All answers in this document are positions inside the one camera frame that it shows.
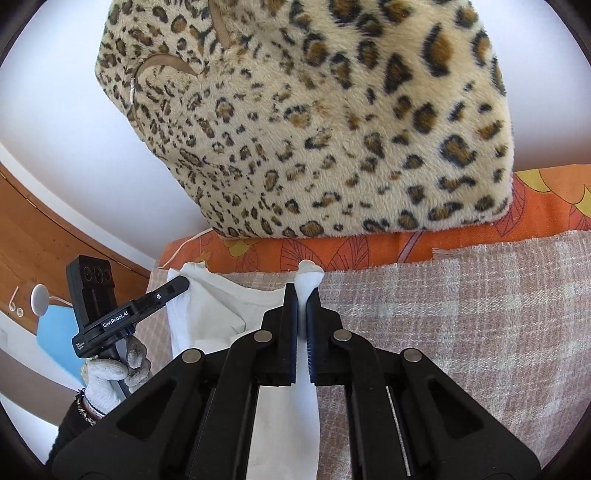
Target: wall hook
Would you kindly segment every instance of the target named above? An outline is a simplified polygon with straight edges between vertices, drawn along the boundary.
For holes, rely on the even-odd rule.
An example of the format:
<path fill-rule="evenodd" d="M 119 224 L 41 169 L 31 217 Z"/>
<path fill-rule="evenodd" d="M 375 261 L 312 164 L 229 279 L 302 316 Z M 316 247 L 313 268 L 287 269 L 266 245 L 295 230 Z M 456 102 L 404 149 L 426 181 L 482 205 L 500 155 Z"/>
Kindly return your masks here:
<path fill-rule="evenodd" d="M 14 289 L 14 293 L 12 294 L 12 297 L 10 297 L 10 301 L 8 302 L 8 310 L 10 310 L 11 312 L 17 311 L 17 306 L 14 304 L 14 297 L 17 296 L 17 292 L 18 287 Z"/>

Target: white wall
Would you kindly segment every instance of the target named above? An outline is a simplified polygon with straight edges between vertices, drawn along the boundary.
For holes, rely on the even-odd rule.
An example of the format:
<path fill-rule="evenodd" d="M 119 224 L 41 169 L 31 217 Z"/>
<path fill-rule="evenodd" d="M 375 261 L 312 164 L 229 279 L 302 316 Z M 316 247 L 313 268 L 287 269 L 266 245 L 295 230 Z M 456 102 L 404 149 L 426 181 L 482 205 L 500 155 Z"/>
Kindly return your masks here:
<path fill-rule="evenodd" d="M 499 57 L 516 158 L 586 141 L 591 149 L 591 67 L 552 7 L 544 0 L 472 3 Z"/>
<path fill-rule="evenodd" d="M 57 427 L 23 410 L 2 394 L 0 403 L 22 439 L 37 458 L 45 463 L 57 437 Z"/>
<path fill-rule="evenodd" d="M 0 161 L 66 220 L 150 268 L 166 242 L 206 223 L 94 78 L 110 2 L 48 0 L 17 40 L 0 68 Z M 473 2 L 501 62 L 518 161 L 589 142 L 591 68 L 551 7 Z"/>
<path fill-rule="evenodd" d="M 168 241 L 207 223 L 95 79 L 110 3 L 48 0 L 19 36 L 0 68 L 0 161 L 32 193 L 62 200 L 48 206 L 66 220 L 151 268 Z"/>
<path fill-rule="evenodd" d="M 0 348 L 18 362 L 55 383 L 79 390 L 78 379 L 60 367 L 37 345 L 37 338 L 0 312 Z"/>

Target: blue object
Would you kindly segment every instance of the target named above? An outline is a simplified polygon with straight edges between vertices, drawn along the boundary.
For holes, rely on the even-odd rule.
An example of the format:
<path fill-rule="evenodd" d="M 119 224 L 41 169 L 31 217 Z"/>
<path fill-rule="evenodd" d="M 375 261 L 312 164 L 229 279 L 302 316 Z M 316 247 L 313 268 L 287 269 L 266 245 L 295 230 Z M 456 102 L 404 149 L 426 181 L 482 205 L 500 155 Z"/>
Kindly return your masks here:
<path fill-rule="evenodd" d="M 84 386 L 85 383 L 80 376 L 80 367 L 84 360 L 76 356 L 72 347 L 72 337 L 76 335 L 78 324 L 74 309 L 70 307 L 49 305 L 45 315 L 39 317 L 37 345 L 72 374 L 80 382 L 80 386 Z"/>

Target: leopard print cushion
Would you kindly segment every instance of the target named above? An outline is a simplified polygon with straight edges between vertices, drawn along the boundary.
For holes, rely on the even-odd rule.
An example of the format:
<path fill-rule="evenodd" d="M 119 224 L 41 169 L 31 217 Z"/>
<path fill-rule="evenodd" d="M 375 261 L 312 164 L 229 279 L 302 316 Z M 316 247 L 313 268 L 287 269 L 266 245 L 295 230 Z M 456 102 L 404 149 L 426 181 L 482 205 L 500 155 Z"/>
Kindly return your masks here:
<path fill-rule="evenodd" d="M 469 1 L 216 1 L 227 49 L 207 0 L 113 2 L 96 75 L 220 234 L 442 230 L 506 213 L 511 120 Z M 155 54 L 195 74 L 147 67 L 132 105 L 131 77 Z"/>

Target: beige woven blanket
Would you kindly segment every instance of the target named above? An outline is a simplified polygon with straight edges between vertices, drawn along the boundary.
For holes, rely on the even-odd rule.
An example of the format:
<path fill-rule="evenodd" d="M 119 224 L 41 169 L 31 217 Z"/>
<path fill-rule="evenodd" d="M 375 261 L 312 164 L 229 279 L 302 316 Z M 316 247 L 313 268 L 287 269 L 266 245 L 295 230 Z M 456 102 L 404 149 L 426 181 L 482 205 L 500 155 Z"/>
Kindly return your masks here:
<path fill-rule="evenodd" d="M 329 272 L 323 306 L 376 347 L 415 346 L 546 464 L 591 401 L 591 233 L 480 245 L 420 264 Z M 272 290 L 293 274 L 230 274 Z M 151 287 L 166 281 L 155 271 Z M 170 361 L 165 313 L 139 325 L 157 371 Z M 340 387 L 319 388 L 318 479 L 350 478 Z"/>

